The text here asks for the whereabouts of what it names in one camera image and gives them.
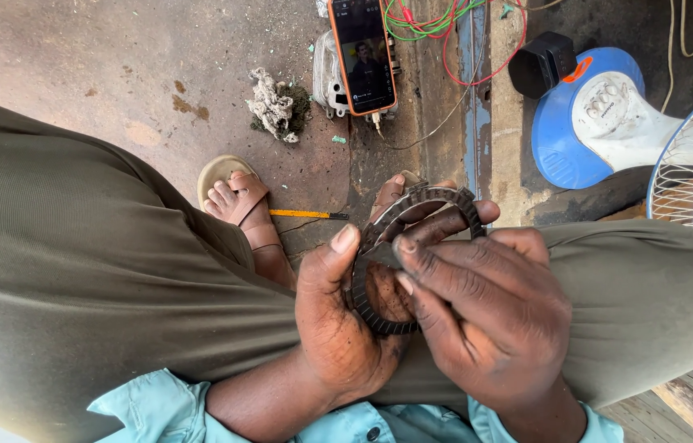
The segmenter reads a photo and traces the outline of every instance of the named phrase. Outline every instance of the shirt sleeve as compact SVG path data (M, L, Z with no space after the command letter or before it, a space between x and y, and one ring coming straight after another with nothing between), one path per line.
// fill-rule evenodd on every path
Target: shirt sleeve
M249 443L205 412L209 387L188 385L166 369L134 378L87 408L125 424L98 443Z
M517 443L502 426L497 413L468 397L470 423L483 443ZM588 416L588 428L579 443L623 443L623 428L579 402Z

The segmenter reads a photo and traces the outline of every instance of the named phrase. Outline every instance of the video on phone screen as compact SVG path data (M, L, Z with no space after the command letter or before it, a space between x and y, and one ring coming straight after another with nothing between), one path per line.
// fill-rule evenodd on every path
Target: video on phone screen
M395 101L391 62L378 0L334 0L333 12L343 56L346 84L357 113Z

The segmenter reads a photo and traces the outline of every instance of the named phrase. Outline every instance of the forearm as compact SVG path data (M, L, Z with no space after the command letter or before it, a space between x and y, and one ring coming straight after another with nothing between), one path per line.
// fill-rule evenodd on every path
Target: forearm
M286 441L333 408L326 392L308 371L299 347L271 362L210 387L207 412L250 441Z
M587 429L587 415L562 376L536 404L499 412L502 425L519 443L577 443Z

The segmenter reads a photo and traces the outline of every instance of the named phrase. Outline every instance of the yellow measuring tape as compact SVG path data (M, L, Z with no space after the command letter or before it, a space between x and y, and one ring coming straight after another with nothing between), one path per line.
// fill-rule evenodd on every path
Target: yellow measuring tape
M283 215L286 217L312 217L333 218L335 220L349 220L349 214L342 212L316 212L315 210L271 209L270 215Z

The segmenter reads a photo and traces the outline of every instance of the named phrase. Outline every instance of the light blue shirt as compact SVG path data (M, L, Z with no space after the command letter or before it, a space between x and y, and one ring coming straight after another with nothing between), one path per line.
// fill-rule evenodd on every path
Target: light blue shirt
M188 385L168 370L157 370L104 394L87 410L115 416L121 429L98 443L249 443L205 411L208 382ZM290 440L294 443L516 443L497 414L468 398L470 425L441 406L371 403L330 412ZM622 443L617 423L582 405L588 428L582 443Z

